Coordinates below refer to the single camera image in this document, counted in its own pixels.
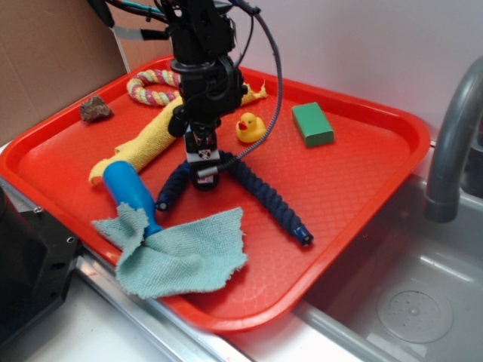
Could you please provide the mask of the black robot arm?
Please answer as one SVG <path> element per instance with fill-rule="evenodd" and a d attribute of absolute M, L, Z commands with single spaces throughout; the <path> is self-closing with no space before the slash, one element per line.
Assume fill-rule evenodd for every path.
<path fill-rule="evenodd" d="M 128 81 L 133 100 L 163 110 L 136 138 L 118 146 L 114 156 L 98 162 L 91 169 L 90 183 L 116 161 L 142 170 L 183 137 L 192 184 L 213 189 L 218 174 L 237 162 L 235 157 L 221 159 L 216 135 L 221 118 L 265 97 L 245 84 L 229 57 L 235 46 L 235 29 L 227 15 L 231 6 L 216 1 L 157 1 L 154 7 L 128 1 L 89 5 L 118 37 L 169 40 L 174 51 L 169 70 L 142 71 Z"/>

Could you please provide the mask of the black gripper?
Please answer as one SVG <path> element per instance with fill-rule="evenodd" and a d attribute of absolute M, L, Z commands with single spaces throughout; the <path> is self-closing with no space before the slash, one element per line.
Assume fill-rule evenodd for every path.
<path fill-rule="evenodd" d="M 177 106 L 168 125 L 170 135 L 183 136 L 189 175 L 199 191 L 214 190 L 220 176 L 199 176 L 198 172 L 220 163 L 216 128 L 220 118 L 233 113 L 248 92 L 242 72 L 228 56 L 197 65 L 171 61 L 180 76 L 182 104 Z"/>

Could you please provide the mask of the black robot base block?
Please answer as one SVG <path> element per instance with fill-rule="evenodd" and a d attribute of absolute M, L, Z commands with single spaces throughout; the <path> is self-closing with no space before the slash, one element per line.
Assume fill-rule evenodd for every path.
<path fill-rule="evenodd" d="M 47 211 L 19 211 L 1 190 L 1 346 L 66 300 L 81 242 Z"/>

